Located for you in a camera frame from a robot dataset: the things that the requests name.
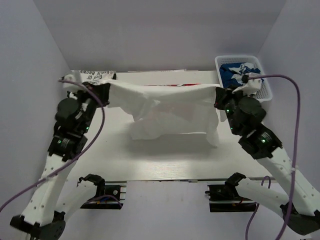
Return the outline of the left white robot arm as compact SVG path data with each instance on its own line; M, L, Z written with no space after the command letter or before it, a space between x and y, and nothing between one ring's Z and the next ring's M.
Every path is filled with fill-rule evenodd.
M53 138L47 150L42 175L30 186L34 193L23 212L13 216L10 226L29 235L32 240L57 240L69 216L104 188L104 179L89 174L80 178L80 185L69 198L59 196L76 161L91 146L86 138L98 108L109 102L111 85L81 84L77 92L68 92L56 109Z

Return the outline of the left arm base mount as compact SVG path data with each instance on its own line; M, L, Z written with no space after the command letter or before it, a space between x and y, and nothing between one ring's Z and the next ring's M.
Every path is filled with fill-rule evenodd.
M127 182L106 182L102 191L80 208L88 210L121 210L126 199Z

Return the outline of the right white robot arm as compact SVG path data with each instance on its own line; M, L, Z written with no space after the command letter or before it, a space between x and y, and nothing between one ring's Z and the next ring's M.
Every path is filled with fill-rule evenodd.
M280 216L299 235L320 229L320 193L293 166L279 138L263 123L266 111L261 103L242 91L217 87L214 107L224 111L232 134L254 160L276 179L285 191L280 194L254 183L242 173L234 173L224 183L222 192L235 199L248 198Z

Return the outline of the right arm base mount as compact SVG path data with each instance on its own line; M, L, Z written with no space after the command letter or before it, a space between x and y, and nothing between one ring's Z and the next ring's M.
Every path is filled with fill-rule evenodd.
M253 212L257 206L251 199L230 195L223 184L208 185L204 193L211 213L248 213Z

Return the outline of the white Coca-Cola t-shirt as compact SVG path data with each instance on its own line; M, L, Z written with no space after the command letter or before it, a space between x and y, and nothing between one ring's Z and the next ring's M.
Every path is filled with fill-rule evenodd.
M109 107L131 115L133 140L154 140L164 135L205 134L216 148L220 143L213 83L138 85L110 80Z

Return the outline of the blue and white t-shirt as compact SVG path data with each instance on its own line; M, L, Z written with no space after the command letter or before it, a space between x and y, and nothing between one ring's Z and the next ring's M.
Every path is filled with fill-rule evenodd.
M242 76L249 73L260 74L261 70L248 62L225 63L219 68L222 86L228 88L229 86L241 87L244 83Z

